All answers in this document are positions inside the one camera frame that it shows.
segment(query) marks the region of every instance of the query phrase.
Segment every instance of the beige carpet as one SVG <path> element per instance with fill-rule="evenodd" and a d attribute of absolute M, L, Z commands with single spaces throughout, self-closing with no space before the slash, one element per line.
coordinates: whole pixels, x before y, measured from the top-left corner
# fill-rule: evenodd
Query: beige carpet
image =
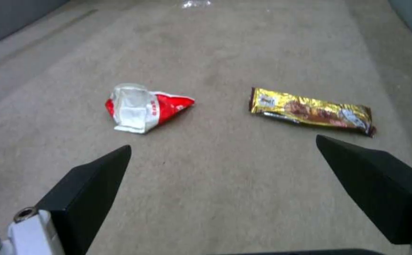
<path fill-rule="evenodd" d="M 122 82 L 197 104 L 147 135 L 114 131 L 104 102 Z M 254 85 L 368 105 L 379 133 L 251 116 Z M 0 234 L 70 168 L 130 144 L 89 254 L 405 254 L 346 195 L 316 134 L 412 166 L 412 34 L 386 1 L 74 1 L 0 42 Z"/>

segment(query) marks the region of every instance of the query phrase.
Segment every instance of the gold wrapper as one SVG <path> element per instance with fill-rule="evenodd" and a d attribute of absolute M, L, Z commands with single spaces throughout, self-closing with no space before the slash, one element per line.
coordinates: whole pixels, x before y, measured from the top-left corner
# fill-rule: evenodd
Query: gold wrapper
<path fill-rule="evenodd" d="M 252 88 L 249 110 L 294 123 L 354 129 L 370 137 L 376 131 L 371 110 L 366 106 L 331 103 L 258 87 Z"/>

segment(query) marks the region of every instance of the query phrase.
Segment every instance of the candy wrapper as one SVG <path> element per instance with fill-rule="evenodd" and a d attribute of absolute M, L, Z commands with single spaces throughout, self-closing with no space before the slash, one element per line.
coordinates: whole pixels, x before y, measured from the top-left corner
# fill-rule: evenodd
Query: candy wrapper
<path fill-rule="evenodd" d="M 249 110 L 294 123 L 352 129 L 370 137 L 376 132 L 371 110 L 363 105 L 331 103 L 253 87 Z"/>
<path fill-rule="evenodd" d="M 105 108 L 115 120 L 115 130 L 144 134 L 179 111 L 192 106 L 190 97 L 148 91 L 138 84 L 117 85 Z"/>

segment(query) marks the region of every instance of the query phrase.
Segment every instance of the plastic wrapper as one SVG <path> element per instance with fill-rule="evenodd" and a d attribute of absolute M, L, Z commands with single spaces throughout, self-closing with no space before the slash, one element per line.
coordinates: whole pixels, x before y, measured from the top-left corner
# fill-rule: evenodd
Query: plastic wrapper
<path fill-rule="evenodd" d="M 182 8 L 192 8 L 192 7 L 206 7 L 211 5 L 209 0 L 185 0 L 182 2 Z"/>
<path fill-rule="evenodd" d="M 105 103 L 113 117 L 115 130 L 144 134 L 192 106 L 190 97 L 148 91 L 138 84 L 117 85 Z"/>
<path fill-rule="evenodd" d="M 363 105 L 331 103 L 253 87 L 249 110 L 294 123 L 356 130 L 370 137 L 376 132 L 371 110 Z"/>

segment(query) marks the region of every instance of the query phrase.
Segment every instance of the clear plastic piece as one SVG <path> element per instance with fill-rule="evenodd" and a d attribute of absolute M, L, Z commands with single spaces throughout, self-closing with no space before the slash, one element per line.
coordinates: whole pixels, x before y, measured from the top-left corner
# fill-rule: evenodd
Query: clear plastic piece
<path fill-rule="evenodd" d="M 182 8 L 188 9 L 192 7 L 206 7 L 211 5 L 211 1 L 209 0 L 185 0 L 182 2 Z"/>

